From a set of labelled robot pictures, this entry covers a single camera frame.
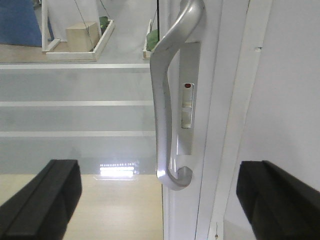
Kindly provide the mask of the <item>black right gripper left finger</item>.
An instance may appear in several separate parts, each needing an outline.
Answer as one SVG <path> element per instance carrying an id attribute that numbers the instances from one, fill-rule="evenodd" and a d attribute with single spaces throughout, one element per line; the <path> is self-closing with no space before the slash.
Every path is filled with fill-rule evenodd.
<path id="1" fill-rule="evenodd" d="M 0 207 L 2 240 L 61 240 L 82 194 L 76 159 L 52 159 Z"/>

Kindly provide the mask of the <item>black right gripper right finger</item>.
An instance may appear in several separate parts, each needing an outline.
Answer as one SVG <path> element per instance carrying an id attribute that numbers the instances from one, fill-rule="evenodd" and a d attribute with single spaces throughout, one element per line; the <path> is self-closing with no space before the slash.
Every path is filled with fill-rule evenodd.
<path id="1" fill-rule="evenodd" d="M 277 165 L 240 164 L 236 195 L 258 240 L 318 240 L 320 193 Z"/>

